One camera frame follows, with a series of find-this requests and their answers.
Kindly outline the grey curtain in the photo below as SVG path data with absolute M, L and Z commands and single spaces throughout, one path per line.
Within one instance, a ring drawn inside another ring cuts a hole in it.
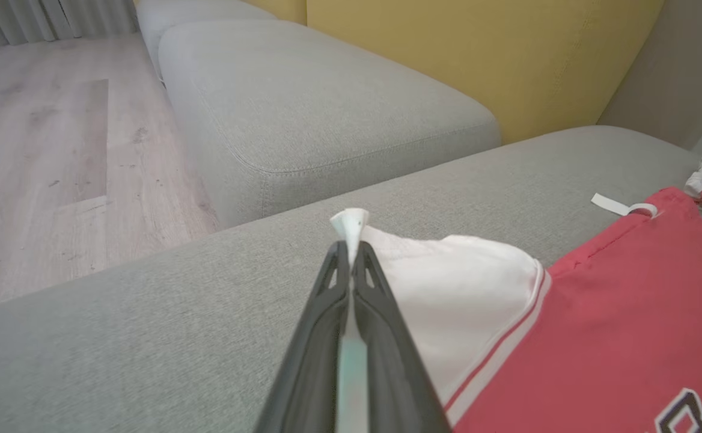
M 139 1 L 0 0 L 0 46 L 137 32 Z

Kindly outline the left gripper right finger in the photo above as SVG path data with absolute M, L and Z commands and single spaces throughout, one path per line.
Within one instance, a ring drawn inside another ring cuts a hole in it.
M 373 247 L 362 242 L 353 271 L 353 308 L 367 345 L 368 433 L 451 433 Z

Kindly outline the large grey sofa seat cushion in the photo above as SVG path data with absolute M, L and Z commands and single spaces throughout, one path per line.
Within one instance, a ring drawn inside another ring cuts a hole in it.
M 541 135 L 0 304 L 0 433 L 251 433 L 347 207 L 406 238 L 478 236 L 551 266 L 700 155 L 618 127 Z

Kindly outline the wide yellow sofa backrest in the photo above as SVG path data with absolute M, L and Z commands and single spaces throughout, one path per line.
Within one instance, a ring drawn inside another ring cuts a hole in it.
M 491 110 L 504 143 L 595 125 L 664 0 L 307 0 L 309 27 Z

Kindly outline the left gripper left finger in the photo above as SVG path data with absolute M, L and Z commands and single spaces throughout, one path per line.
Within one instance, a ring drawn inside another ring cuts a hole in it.
M 339 347 L 349 305 L 346 242 L 329 247 L 255 433 L 335 433 Z

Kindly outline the narrow yellow sofa backrest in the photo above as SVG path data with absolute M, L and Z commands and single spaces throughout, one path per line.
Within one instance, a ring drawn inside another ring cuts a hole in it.
M 277 19 L 307 24 L 307 0 L 243 0 L 244 2 L 268 11 Z

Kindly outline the red basketball jersey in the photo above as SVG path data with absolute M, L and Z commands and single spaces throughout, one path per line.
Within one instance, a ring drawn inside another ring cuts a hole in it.
M 370 243 L 454 433 L 702 433 L 702 215 L 667 188 L 549 269 L 472 236 Z

